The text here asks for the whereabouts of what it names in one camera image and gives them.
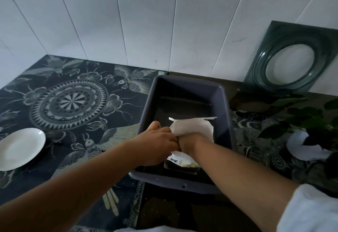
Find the gray plastic tray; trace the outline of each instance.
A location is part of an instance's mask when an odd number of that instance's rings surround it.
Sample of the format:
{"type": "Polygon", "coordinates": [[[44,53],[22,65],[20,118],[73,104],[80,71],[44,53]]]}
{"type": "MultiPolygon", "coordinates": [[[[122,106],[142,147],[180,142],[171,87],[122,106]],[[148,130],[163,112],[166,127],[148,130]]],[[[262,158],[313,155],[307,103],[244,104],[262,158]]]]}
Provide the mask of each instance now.
{"type": "MultiPolygon", "coordinates": [[[[231,114],[222,85],[210,81],[181,77],[157,76],[143,110],[138,134],[157,120],[161,126],[170,126],[174,119],[217,116],[213,121],[214,142],[232,149],[235,145],[231,114]]],[[[157,186],[201,194],[221,193],[201,169],[188,174],[164,168],[164,162],[155,166],[139,166],[129,173],[137,180],[157,186]]]]}

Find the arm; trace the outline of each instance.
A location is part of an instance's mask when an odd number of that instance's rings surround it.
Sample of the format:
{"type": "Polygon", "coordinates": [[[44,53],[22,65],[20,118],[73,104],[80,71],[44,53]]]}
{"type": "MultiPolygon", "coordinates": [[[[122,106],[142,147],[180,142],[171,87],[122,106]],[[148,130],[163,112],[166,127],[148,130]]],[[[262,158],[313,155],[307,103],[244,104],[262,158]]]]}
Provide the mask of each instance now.
{"type": "Polygon", "coordinates": [[[217,187],[263,232],[277,224],[299,184],[234,151],[209,142],[201,134],[180,137],[180,147],[217,187]]]}
{"type": "Polygon", "coordinates": [[[155,165],[178,150],[168,127],[147,131],[0,207],[4,231],[67,231],[128,172],[155,165]]]}

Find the hand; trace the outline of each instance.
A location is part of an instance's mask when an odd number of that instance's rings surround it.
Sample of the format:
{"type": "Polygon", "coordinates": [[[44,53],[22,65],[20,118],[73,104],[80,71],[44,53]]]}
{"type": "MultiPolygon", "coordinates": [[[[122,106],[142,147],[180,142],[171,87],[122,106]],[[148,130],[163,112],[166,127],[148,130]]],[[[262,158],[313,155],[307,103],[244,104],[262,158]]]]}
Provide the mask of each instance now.
{"type": "Polygon", "coordinates": [[[196,144],[203,141],[208,140],[199,132],[193,132],[179,137],[179,145],[182,152],[189,156],[193,155],[196,144]]]}
{"type": "Polygon", "coordinates": [[[161,128],[158,121],[150,124],[148,129],[129,142],[133,145],[139,165],[156,165],[171,156],[172,151],[178,151],[175,134],[171,133],[169,127],[161,128]]]}

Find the white plate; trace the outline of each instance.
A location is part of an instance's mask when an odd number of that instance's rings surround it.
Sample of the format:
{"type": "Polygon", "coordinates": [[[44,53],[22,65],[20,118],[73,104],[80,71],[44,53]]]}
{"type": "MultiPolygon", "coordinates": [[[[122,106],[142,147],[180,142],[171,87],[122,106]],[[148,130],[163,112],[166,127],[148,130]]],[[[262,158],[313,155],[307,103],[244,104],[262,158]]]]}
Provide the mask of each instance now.
{"type": "Polygon", "coordinates": [[[0,170],[13,170],[28,163],[41,151],[46,141],[36,128],[13,132],[0,141],[0,170]]]}

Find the forearm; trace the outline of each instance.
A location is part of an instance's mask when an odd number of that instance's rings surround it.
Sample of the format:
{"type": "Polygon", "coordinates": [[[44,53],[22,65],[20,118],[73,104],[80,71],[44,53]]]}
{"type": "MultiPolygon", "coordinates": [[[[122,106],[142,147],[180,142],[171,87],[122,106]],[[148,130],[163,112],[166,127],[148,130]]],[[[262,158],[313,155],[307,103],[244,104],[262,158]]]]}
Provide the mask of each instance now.
{"type": "Polygon", "coordinates": [[[211,142],[196,143],[190,155],[263,232],[276,231],[297,183],[211,142]]]}
{"type": "Polygon", "coordinates": [[[125,142],[0,207],[4,230],[66,231],[138,166],[125,142]]]}

